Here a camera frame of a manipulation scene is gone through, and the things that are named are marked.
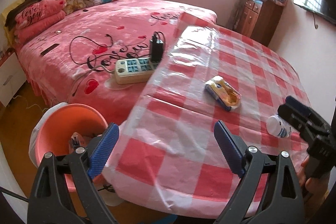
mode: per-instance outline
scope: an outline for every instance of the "brown floor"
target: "brown floor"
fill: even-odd
[[[29,105],[38,104],[42,109],[46,107],[42,97],[36,97],[28,83],[21,87],[17,95],[24,96]],[[3,115],[0,116],[0,142],[14,177],[25,195],[29,197],[37,170],[28,156],[29,140],[33,128],[42,117],[42,112],[37,106],[26,109],[26,105],[26,100],[18,97],[5,108]],[[84,216],[76,193],[72,194],[72,199],[78,214]],[[120,224],[151,223],[166,216],[165,213],[129,202],[123,202],[109,209]]]

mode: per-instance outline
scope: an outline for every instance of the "hand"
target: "hand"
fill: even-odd
[[[328,189],[330,173],[322,176],[319,179],[310,178],[306,181],[305,167],[308,164],[309,156],[301,163],[301,169],[297,173],[300,186],[305,185],[305,188],[313,196],[305,203],[306,217],[310,218],[318,210],[320,205],[325,200],[325,193]]]

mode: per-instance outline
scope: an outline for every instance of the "tablecloth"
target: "tablecloth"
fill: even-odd
[[[288,95],[310,103],[294,69],[275,52],[231,30],[203,25],[210,28],[187,27],[152,75],[103,175],[130,202],[216,218],[239,178],[216,143],[214,123],[223,120],[233,134],[263,153],[288,151],[298,170],[307,145],[298,133],[290,138],[269,135],[266,120]],[[241,94],[234,112],[226,112],[204,91],[215,75]],[[266,178],[262,176],[248,213],[255,212]]]

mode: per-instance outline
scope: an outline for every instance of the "drawer handle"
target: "drawer handle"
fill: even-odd
[[[9,75],[7,80],[3,83],[3,85],[7,85],[12,78],[13,78],[13,75]]]

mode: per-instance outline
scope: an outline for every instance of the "white nightstand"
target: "white nightstand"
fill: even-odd
[[[26,80],[16,54],[12,53],[0,66],[0,101],[4,106],[8,105]]]

